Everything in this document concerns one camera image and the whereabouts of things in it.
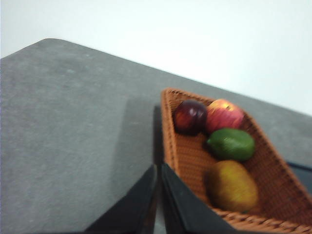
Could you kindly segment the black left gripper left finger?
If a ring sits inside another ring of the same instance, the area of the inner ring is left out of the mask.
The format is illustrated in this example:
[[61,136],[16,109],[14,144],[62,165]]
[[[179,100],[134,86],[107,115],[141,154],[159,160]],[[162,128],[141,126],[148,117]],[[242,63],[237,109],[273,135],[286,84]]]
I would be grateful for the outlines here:
[[88,234],[152,234],[154,232],[157,166],[151,165],[115,205],[93,222]]

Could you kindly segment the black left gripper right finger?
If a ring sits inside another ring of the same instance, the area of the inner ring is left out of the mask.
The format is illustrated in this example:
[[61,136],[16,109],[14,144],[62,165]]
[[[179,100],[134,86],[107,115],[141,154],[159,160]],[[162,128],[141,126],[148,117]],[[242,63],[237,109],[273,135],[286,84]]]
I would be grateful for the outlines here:
[[180,179],[172,168],[161,165],[166,231],[169,234],[236,234]]

